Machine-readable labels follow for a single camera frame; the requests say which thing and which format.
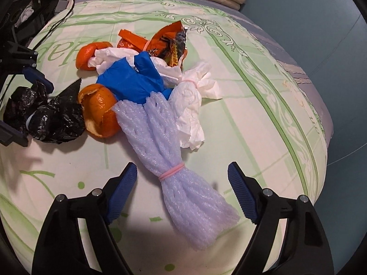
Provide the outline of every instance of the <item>bed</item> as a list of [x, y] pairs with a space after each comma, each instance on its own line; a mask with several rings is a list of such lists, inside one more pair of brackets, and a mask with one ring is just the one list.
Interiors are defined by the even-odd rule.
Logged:
[[[60, 13], [34, 38], [32, 48]], [[176, 20], [188, 27], [183, 69], [198, 60], [212, 65], [223, 99], [203, 101], [200, 122], [206, 140], [197, 151], [182, 150], [190, 169], [202, 175], [241, 212], [226, 177], [236, 161], [247, 176], [277, 194], [306, 194], [314, 203], [325, 180], [327, 146], [333, 125], [317, 90], [297, 63], [260, 27], [237, 11], [206, 0], [76, 0], [73, 15], [39, 47], [38, 69], [55, 85], [53, 95], [97, 73], [77, 71], [78, 50], [92, 41], [119, 41], [120, 29], [146, 38]], [[17, 86], [29, 86], [18, 78]], [[110, 226], [134, 274], [231, 274], [252, 236], [254, 225], [239, 223], [205, 251], [195, 252], [176, 233], [161, 199], [159, 181], [139, 162], [122, 132], [95, 140], [29, 147], [0, 146], [0, 212], [9, 240], [30, 271], [39, 231], [54, 197], [84, 196], [120, 174], [129, 161], [138, 181], [123, 213]], [[79, 220], [89, 264], [99, 269], [85, 222]], [[280, 222], [267, 268], [277, 260], [286, 224]]]

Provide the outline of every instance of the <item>orange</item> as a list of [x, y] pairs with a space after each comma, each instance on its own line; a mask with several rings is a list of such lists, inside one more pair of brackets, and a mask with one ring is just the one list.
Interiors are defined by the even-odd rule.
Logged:
[[88, 67], [88, 60], [91, 57], [94, 57], [94, 52], [96, 51], [96, 49], [105, 49], [107, 47], [113, 47], [113, 46], [111, 43], [103, 41], [103, 42], [93, 42], [82, 47], [79, 50], [78, 55], [76, 56], [75, 67], [81, 70], [88, 70], [88, 71], [95, 70], [95, 67]]
[[113, 93], [101, 84], [86, 86], [79, 92], [87, 130], [98, 138], [110, 138], [121, 128], [112, 107], [117, 103]]

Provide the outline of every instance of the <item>pink rubber band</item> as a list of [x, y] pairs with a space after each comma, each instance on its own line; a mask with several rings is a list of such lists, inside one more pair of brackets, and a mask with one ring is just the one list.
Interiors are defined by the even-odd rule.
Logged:
[[185, 164], [183, 162], [181, 162], [180, 164], [176, 165], [175, 167], [169, 169], [168, 171], [166, 171], [164, 174], [161, 174], [158, 179], [159, 181], [164, 181], [165, 179], [173, 176], [174, 174], [178, 173], [179, 171], [181, 171], [183, 168], [185, 167]]
[[180, 80], [179, 82], [180, 83], [183, 83], [183, 82], [193, 83], [195, 85], [195, 88], [197, 89], [197, 83], [194, 80]]
[[150, 43], [150, 40], [148, 40], [148, 41], [146, 42], [146, 44], [144, 45], [143, 52], [145, 52], [145, 51], [146, 51], [146, 49], [148, 48], [149, 43]]

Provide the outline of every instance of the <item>silver screw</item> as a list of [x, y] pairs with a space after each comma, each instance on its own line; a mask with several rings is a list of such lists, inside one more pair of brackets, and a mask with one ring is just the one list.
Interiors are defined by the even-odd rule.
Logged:
[[272, 196], [273, 195], [273, 191], [271, 189], [268, 189], [268, 188], [265, 188], [262, 192], [266, 196]]
[[307, 203], [307, 202], [309, 201], [308, 197], [307, 197], [307, 196], [305, 196], [305, 195], [301, 195], [301, 196], [300, 196], [300, 200], [301, 200], [302, 202], [304, 202], [304, 203]]
[[59, 194], [58, 196], [56, 196], [56, 201], [57, 202], [62, 202], [65, 199], [65, 195], [63, 194]]
[[102, 194], [102, 189], [100, 188], [96, 188], [95, 190], [92, 191], [93, 196], [100, 196], [101, 194]]

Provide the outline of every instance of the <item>foam fruit sleeve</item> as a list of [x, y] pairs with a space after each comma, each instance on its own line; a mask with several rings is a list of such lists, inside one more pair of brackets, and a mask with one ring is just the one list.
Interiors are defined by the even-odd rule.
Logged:
[[151, 93], [144, 105], [119, 101], [112, 110], [141, 162], [159, 177], [172, 221], [194, 249], [237, 224], [237, 210], [183, 164], [173, 112], [161, 93]]

